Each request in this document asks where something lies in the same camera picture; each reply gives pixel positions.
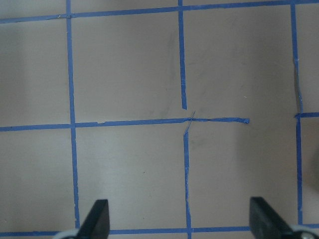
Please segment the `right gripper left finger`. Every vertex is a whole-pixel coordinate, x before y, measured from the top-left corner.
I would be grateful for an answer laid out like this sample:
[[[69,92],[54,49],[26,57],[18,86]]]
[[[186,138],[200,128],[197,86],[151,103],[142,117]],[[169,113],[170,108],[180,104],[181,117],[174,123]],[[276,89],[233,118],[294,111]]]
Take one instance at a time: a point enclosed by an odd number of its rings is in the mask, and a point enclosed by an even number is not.
[[[110,233],[110,215],[107,199],[96,200],[84,223],[76,234],[77,239],[107,239]]]

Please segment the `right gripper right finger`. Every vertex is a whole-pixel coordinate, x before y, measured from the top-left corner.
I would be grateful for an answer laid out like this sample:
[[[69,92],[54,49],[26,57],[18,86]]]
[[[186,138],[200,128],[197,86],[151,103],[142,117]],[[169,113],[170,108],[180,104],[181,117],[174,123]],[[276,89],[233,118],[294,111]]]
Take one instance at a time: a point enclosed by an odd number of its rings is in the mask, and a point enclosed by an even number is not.
[[[255,239],[293,239],[294,231],[262,197],[251,197],[249,227]]]

